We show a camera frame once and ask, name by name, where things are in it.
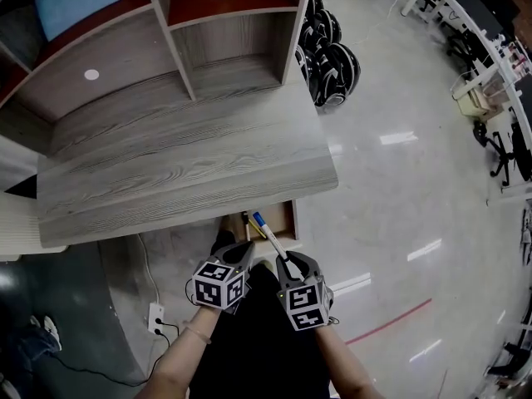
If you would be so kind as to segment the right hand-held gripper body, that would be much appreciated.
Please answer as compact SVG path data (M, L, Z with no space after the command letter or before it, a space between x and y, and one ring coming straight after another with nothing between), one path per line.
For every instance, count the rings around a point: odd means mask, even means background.
M278 299L295 331L329 324L334 292L327 286L318 262L306 254L287 251L276 258Z

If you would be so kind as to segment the person's black clothing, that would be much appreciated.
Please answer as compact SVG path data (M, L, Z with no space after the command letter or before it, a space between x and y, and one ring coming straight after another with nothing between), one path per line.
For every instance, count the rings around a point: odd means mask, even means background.
M330 377L313 330L297 332L263 264L236 313L222 312L190 383L190 399L329 399Z

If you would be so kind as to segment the white ribbed chair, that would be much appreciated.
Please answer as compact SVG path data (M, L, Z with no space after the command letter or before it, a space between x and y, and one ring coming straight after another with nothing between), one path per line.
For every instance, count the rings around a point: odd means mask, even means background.
M0 192L0 263L66 250L67 246L42 246L35 199Z

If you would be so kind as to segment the person's right forearm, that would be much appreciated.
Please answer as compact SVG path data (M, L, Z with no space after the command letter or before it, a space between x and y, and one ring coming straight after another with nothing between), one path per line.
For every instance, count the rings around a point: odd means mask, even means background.
M332 385L341 399L385 399L332 326L321 326L314 332Z

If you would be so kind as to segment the black desk divider panel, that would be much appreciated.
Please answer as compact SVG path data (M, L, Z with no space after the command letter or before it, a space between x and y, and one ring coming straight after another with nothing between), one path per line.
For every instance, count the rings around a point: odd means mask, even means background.
M481 0L451 1L457 3L481 31L486 32L489 40L494 40L503 32L503 27Z

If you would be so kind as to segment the wooden drawer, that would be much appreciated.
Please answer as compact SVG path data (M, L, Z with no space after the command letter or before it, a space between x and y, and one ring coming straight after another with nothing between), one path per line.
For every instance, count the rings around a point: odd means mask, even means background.
M284 201L260 208L248 209L248 224L244 223L244 212L232 213L228 215L229 225L238 240L251 239L263 242L261 234L253 227L259 228L259 223L254 218L254 213L259 212L264 222L269 226L278 239L298 239L298 227L295 215L295 202Z

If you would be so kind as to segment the blue capped marker pen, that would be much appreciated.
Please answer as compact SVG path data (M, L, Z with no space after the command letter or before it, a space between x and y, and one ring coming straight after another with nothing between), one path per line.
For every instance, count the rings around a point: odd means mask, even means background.
M278 255L281 257L281 259L284 262L289 261L289 257L287 254L287 251L285 248L281 245L281 243L278 241L277 237L273 233L273 231L269 228L269 226L265 223L262 215L259 212L253 213L253 217L258 224L258 226L264 231L264 233L268 237L268 241L273 245L274 249L277 251Z

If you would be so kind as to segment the person's left forearm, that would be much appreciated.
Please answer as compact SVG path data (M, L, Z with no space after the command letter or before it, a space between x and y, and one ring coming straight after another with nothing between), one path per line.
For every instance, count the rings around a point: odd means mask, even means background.
M155 370L134 399L185 399L210 337L219 320L220 310L200 307L183 332L170 345Z

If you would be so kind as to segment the black office chair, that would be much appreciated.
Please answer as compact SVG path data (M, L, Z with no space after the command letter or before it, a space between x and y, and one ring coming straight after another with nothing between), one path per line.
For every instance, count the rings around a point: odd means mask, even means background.
M491 145L498 155L499 163L496 169L490 172L491 178L497 177L503 170L505 177L502 180L502 186L508 187L510 185L509 164L512 162L519 169L524 181L532 180L532 151L526 147L523 133L517 121L511 124L511 134L509 135L510 143L512 144L511 150L505 148L502 136L498 131L494 131L492 137L489 137L486 125L481 121L474 122L473 135L484 148L487 145Z
M453 31L446 39L446 54L455 55L463 62L472 64L483 57L485 50L478 37L471 31Z

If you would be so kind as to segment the long white office desk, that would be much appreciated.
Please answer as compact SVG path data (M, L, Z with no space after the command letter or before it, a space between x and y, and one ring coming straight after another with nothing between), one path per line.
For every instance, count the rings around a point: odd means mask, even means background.
M406 16L412 10L416 1L417 0L408 0L401 10L401 14ZM517 76L514 68L511 66L510 50L503 44L503 40L499 38L503 32L494 40L489 40L486 37L486 32L481 31L475 22L457 3L452 2L451 0L443 1L451 7L456 15L458 15L461 21L466 25L467 29L478 37L480 43L493 61L491 66L480 71L480 74L477 77L466 83L466 85L455 92L453 96L455 98L461 97L474 86L491 79L495 73L499 73L505 83L505 92L509 98L509 107L513 110L515 117L520 124L526 147L532 151L532 89L527 90L518 87L525 84L526 78L524 76Z

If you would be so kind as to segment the beige storage box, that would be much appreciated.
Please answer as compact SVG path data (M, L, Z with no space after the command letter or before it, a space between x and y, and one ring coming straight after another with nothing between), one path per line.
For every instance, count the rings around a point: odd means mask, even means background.
M489 93L475 87L456 100L463 116L488 121L504 111L506 92L503 89Z

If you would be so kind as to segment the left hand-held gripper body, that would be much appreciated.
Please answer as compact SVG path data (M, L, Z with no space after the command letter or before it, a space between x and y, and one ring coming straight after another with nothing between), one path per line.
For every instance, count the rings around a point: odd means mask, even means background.
M247 293L253 241L225 246L201 262L192 276L195 301L217 309L237 306Z

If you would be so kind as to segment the grey wooden desk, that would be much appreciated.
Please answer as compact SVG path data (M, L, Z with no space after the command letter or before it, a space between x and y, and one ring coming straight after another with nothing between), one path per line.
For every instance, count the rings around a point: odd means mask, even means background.
M299 199L338 178L302 72L275 86L263 58L200 73L184 95L171 74L93 101L55 126L39 161L45 247L144 233Z

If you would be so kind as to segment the black helmets pile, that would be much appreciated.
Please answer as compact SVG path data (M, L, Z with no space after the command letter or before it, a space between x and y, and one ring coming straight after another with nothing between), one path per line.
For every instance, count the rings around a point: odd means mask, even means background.
M297 45L295 57L316 107L341 106L358 84L359 61L342 43L324 43L314 52Z

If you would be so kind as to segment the white power strip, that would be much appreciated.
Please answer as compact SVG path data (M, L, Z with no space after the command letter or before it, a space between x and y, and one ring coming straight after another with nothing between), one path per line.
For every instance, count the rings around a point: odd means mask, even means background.
M157 302L149 305L147 328L150 333L159 333L163 330L165 308Z

